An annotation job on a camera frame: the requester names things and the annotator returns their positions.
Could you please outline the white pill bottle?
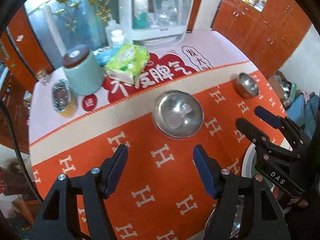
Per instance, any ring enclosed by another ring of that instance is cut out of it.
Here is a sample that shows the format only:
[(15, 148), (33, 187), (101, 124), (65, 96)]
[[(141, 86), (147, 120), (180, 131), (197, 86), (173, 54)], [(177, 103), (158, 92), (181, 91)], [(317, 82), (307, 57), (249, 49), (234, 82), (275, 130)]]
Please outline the white pill bottle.
[(111, 41), (113, 48), (120, 48), (125, 44), (125, 37), (121, 29), (116, 29), (111, 32)]

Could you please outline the foil covered yellow cup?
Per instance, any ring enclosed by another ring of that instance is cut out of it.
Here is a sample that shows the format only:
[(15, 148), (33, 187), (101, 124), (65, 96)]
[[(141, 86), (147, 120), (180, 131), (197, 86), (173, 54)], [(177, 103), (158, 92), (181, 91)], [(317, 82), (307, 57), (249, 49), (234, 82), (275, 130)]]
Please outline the foil covered yellow cup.
[(77, 98), (66, 79), (59, 79), (52, 87), (55, 111), (64, 118), (71, 118), (78, 109)]

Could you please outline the small steel bowl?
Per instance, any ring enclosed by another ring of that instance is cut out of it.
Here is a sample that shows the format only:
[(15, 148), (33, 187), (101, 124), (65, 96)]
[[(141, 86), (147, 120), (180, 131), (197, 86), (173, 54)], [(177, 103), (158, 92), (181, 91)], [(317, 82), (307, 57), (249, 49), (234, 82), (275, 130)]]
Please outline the small steel bowl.
[(246, 99), (259, 95), (259, 88), (255, 80), (246, 73), (240, 73), (236, 79), (236, 90), (238, 94)]

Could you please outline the green wet wipes pack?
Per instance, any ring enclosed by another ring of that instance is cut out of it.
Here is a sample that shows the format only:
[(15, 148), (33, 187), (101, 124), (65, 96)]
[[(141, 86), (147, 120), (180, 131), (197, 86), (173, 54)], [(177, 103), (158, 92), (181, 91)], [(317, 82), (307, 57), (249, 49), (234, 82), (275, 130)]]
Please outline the green wet wipes pack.
[(150, 59), (149, 52), (139, 45), (125, 44), (105, 64), (109, 79), (134, 85)]

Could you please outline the large steel bowl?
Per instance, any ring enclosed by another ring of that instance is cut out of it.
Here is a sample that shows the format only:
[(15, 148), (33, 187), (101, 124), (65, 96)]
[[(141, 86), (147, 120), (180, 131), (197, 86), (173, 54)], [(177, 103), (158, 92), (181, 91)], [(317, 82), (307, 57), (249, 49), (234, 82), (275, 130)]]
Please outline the large steel bowl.
[(152, 111), (155, 126), (175, 139), (195, 135), (204, 122), (204, 111), (197, 99), (182, 90), (169, 90), (158, 96)]

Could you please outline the wooden cabinets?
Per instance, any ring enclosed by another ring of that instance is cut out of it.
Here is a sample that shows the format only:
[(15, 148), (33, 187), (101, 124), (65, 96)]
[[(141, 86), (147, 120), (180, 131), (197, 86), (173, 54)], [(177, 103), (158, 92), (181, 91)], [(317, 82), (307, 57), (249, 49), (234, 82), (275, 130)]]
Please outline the wooden cabinets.
[(310, 19), (294, 0), (267, 0), (262, 11), (243, 0), (222, 0), (212, 25), (266, 78), (287, 61), (310, 27)]

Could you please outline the light green ceramic jar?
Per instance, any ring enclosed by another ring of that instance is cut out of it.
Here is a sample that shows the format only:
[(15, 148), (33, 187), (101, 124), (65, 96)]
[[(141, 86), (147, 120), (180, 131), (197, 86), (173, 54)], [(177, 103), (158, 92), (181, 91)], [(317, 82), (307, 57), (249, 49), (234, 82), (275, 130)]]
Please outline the light green ceramic jar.
[(104, 69), (85, 44), (68, 50), (62, 59), (62, 66), (69, 86), (80, 96), (94, 94), (103, 84)]

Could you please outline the large white plate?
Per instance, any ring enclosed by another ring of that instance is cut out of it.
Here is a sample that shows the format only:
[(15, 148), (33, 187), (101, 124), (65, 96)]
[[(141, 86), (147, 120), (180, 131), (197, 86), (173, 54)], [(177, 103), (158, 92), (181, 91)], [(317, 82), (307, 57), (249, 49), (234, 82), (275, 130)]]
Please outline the large white plate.
[[(244, 160), (242, 162), (242, 171), (241, 176), (246, 178), (252, 178), (255, 175), (261, 175), (255, 169), (255, 164), (257, 162), (257, 156), (255, 151), (255, 144), (251, 143), (245, 153)], [(268, 187), (275, 197), (279, 196), (279, 190), (275, 187), (275, 185), (269, 181), (265, 176), (263, 176), (264, 181), (266, 181)]]

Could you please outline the white sterilizer cabinet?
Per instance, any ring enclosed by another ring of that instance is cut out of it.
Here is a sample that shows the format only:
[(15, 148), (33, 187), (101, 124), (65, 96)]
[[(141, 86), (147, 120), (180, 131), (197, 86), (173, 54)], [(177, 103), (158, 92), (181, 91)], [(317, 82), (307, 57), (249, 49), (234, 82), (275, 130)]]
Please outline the white sterilizer cabinet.
[(119, 24), (128, 44), (148, 49), (183, 41), (194, 0), (118, 0)]

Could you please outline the pink printed tablecloth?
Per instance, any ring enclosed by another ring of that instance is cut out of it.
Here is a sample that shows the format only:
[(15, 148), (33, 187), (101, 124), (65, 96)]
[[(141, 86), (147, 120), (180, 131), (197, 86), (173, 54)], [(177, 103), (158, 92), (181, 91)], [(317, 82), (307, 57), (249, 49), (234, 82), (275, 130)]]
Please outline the pink printed tablecloth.
[[(95, 109), (149, 88), (175, 81), (195, 72), (230, 67), (249, 59), (217, 31), (187, 33), (177, 45), (147, 50), (137, 45), (93, 52), (85, 64), (71, 72), (64, 67), (49, 75), (47, 85), (33, 90), (29, 117), (29, 144), (33, 145), (58, 128)], [(55, 109), (53, 86), (67, 81), (78, 101), (76, 112)]]

